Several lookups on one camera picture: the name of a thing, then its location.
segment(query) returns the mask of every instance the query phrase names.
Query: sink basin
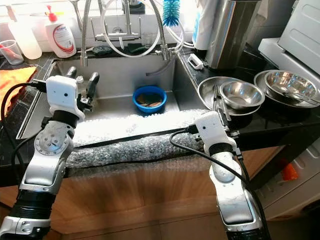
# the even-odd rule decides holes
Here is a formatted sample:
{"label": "sink basin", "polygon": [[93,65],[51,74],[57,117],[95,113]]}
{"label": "sink basin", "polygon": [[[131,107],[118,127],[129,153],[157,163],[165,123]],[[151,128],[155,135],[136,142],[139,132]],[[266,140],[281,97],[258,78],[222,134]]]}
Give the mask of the sink basin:
{"label": "sink basin", "polygon": [[[45,79],[50,76],[64,76],[72,66],[77,69],[77,76],[83,76],[79,91],[84,92],[87,80],[93,72],[100,74],[96,87],[96,99],[93,111],[85,112],[85,120],[121,118],[129,115],[147,116],[132,101],[133,92],[142,86],[154,85],[165,90],[167,102],[164,112],[179,112],[191,109],[206,109],[197,94],[197,86],[180,56],[164,72],[146,76],[162,67],[164,62],[157,55],[146,55],[140,58],[108,57],[90,58],[88,67],[82,68],[80,60],[53,60]],[[41,126],[44,116],[51,116],[45,93],[38,93],[25,117],[17,139],[24,139],[35,134]]]}

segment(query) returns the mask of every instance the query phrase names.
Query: white plastic clip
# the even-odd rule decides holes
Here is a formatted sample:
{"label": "white plastic clip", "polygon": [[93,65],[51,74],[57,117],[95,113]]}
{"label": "white plastic clip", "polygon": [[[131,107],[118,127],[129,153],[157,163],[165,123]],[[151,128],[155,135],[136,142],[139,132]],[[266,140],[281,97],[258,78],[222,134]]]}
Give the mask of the white plastic clip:
{"label": "white plastic clip", "polygon": [[188,63],[196,70],[204,68],[204,63],[194,53],[188,57]]}

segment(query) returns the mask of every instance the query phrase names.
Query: black sponge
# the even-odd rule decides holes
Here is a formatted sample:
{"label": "black sponge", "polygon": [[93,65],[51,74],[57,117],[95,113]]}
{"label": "black sponge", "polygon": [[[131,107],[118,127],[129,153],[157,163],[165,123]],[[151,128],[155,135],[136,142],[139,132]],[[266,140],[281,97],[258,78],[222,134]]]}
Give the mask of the black sponge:
{"label": "black sponge", "polygon": [[110,54],[112,53],[112,49],[108,46],[95,46],[93,49],[92,49],[92,52],[94,55],[96,56],[102,56],[102,55],[105,55],[105,54]]}
{"label": "black sponge", "polygon": [[141,43],[128,43],[128,51],[131,54],[144,52],[147,48]]}

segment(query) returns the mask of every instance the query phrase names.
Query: white appliance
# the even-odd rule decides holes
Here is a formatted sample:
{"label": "white appliance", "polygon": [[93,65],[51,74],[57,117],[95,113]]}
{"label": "white appliance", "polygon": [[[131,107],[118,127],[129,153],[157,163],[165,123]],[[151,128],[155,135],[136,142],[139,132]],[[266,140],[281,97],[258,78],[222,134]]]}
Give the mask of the white appliance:
{"label": "white appliance", "polygon": [[[263,39],[258,50],[280,70],[297,73],[320,89],[320,0],[296,1],[282,36]],[[283,181],[279,173],[257,191],[268,220],[299,215],[320,199],[320,139],[292,165],[298,179]]]}
{"label": "white appliance", "polygon": [[282,36],[263,39],[258,50],[279,69],[320,84],[320,1],[299,0]]}

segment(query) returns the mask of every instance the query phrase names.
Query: bubble wrap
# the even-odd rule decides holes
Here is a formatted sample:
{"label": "bubble wrap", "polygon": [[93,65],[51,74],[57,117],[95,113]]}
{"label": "bubble wrap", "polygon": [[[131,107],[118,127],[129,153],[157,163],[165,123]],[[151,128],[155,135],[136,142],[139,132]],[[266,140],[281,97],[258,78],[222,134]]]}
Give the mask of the bubble wrap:
{"label": "bubble wrap", "polygon": [[168,111],[150,116],[129,115],[109,119],[88,120],[78,124],[73,143],[75,147],[140,134],[187,127],[206,109]]}
{"label": "bubble wrap", "polygon": [[[170,159],[187,152],[173,146],[169,137],[170,134],[148,136],[101,147],[78,149],[70,154],[66,165],[68,168],[87,168],[126,161]],[[173,140],[196,150],[203,149],[203,142],[196,141],[195,136],[188,133],[179,134]]]}
{"label": "bubble wrap", "polygon": [[89,167],[89,168],[70,168],[69,177],[81,179],[94,177],[110,177],[113,175],[126,174],[139,170],[146,171],[174,171],[174,172],[201,172],[208,171],[211,162],[198,155],[180,156],[159,162],[151,163],[124,163],[119,165]]}
{"label": "bubble wrap", "polygon": [[[97,119],[80,123],[73,138],[75,147],[119,139],[128,136],[184,128],[195,122],[205,109],[153,114],[147,117],[130,115],[122,118]],[[208,169],[208,161],[197,155],[183,156],[186,151],[173,146],[170,134],[147,136],[137,140],[120,142],[106,146],[77,149],[66,161],[70,176],[95,176],[136,171],[140,168],[157,171],[201,171]],[[174,137],[182,145],[196,150],[203,149],[203,142],[196,141],[194,135],[183,133]],[[163,160],[153,163],[139,161]],[[137,161],[108,165],[110,163]]]}

